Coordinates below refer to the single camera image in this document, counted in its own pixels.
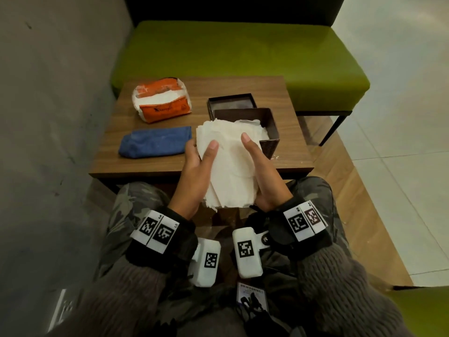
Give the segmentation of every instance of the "stack of tissues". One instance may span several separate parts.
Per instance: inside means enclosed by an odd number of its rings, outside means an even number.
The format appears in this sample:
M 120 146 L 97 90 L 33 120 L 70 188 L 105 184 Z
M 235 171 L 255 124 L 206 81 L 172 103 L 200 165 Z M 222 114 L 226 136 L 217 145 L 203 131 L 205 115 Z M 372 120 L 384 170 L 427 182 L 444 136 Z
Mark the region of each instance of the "stack of tissues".
M 238 120 L 235 123 L 215 119 L 197 127 L 197 149 L 201 158 L 210 141 L 219 143 L 212 165 L 210 185 L 204 198 L 207 207 L 244 208 L 254 204 L 259 189 L 254 163 L 241 141 L 246 132 L 259 148 L 267 140 L 267 130 L 259 120 Z

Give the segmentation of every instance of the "white tiled floor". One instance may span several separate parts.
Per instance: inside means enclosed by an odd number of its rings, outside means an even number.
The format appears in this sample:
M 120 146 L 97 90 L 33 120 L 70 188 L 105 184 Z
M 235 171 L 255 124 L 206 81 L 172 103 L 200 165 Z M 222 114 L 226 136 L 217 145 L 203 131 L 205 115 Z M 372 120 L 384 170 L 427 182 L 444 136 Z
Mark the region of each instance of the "white tiled floor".
M 449 285 L 449 0 L 345 0 L 371 89 L 338 132 L 418 286 Z

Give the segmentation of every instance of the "fuzzy gray sleeve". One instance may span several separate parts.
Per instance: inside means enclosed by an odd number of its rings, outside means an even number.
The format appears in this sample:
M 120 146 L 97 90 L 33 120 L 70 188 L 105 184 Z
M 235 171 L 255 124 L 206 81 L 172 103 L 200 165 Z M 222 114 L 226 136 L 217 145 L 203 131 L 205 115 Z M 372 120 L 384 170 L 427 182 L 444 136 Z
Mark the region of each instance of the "fuzzy gray sleeve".
M 165 274 L 122 257 L 48 336 L 113 337 L 149 331 L 165 281 Z
M 336 244 L 296 263 L 299 288 L 320 331 L 337 336 L 412 336 L 401 312 L 368 283 L 365 269 Z

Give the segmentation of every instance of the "blue towel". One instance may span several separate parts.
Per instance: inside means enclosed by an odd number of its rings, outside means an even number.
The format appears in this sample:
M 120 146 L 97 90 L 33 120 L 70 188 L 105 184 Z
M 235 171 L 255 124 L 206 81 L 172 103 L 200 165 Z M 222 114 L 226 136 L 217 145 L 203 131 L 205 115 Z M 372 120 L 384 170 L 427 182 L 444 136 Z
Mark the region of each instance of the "blue towel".
M 182 154 L 190 138 L 192 127 L 136 130 L 122 138 L 119 154 L 127 158 Z

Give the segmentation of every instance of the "hand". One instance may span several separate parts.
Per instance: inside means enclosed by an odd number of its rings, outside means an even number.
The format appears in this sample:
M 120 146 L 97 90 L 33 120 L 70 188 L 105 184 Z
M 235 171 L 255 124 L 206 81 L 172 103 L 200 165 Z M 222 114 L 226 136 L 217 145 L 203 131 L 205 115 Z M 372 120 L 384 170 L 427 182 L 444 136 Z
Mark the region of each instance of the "hand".
M 241 140 L 254 162 L 255 177 L 259 184 L 254 203 L 264 212 L 269 212 L 290 200 L 293 195 L 271 161 L 246 132 L 242 134 Z
M 194 140 L 185 144 L 185 162 L 176 191 L 168 207 L 190 220 L 198 210 L 210 183 L 210 170 L 218 151 L 218 142 L 213 140 L 201 161 Z

